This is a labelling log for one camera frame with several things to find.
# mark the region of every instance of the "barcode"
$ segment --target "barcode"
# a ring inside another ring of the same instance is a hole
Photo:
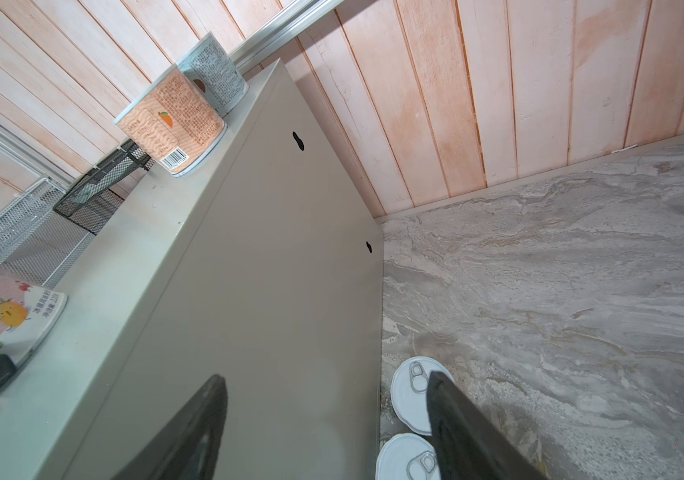
[[[163,165],[165,165],[167,169],[173,170],[186,162],[188,158],[190,158],[190,155],[185,154],[184,150],[177,147],[174,151],[160,159],[160,161],[163,162]]]

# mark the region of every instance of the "baseboard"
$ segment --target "baseboard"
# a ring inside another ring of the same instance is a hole
[[[555,168],[553,170],[548,170],[540,174],[532,175],[531,177],[519,178],[518,180],[513,180],[510,182],[506,182],[504,184],[494,185],[493,187],[475,190],[467,194],[457,195],[456,197],[446,198],[444,200],[438,200],[437,202],[433,202],[432,204],[415,206],[414,208],[409,208],[408,210],[401,210],[400,212],[395,212],[394,214],[379,216],[375,218],[375,220],[377,224],[383,224],[387,220],[394,220],[395,218],[404,218],[405,216],[422,214],[423,212],[426,212],[428,210],[434,210],[435,208],[440,208],[442,206],[461,204],[462,202],[466,202],[467,200],[471,200],[473,198],[498,194],[500,192],[510,190],[511,188],[517,188],[523,185],[532,184],[540,180],[548,180],[550,178],[558,177],[560,175],[587,171],[591,168],[597,167],[598,165],[607,164],[612,161],[621,160],[623,158],[637,157],[638,155],[649,154],[654,150],[658,150],[660,148],[678,146],[684,146],[684,134],[673,138],[667,138],[665,140],[655,141],[653,144],[647,144],[641,147],[635,147],[630,148],[628,150],[618,151],[616,153],[609,154],[604,157],[593,158],[590,160],[579,162],[577,164]]]

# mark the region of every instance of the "metal bar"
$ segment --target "metal bar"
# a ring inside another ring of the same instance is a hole
[[[5,127],[0,125],[0,151],[16,160],[32,173],[41,177],[49,177],[65,187],[74,178],[67,172],[52,164],[43,154],[32,148]]]
[[[230,53],[238,72],[244,74],[304,32],[343,0],[296,0],[272,17],[256,33]]]

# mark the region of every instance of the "silver mesh basket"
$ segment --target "silver mesh basket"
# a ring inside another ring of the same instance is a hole
[[[52,288],[94,235],[54,214],[64,188],[41,178],[0,212],[0,267]]]

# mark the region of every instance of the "pull tab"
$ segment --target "pull tab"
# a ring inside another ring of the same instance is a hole
[[[438,469],[437,467],[438,461],[435,459],[435,454],[428,450],[409,460],[409,464],[405,466],[405,474],[409,476],[409,480],[429,480]],[[415,470],[416,478],[411,473],[412,470]]]
[[[425,369],[419,362],[411,362],[409,365],[409,379],[411,380],[411,389],[414,393],[420,395],[427,391],[427,384],[430,378],[427,376]]]

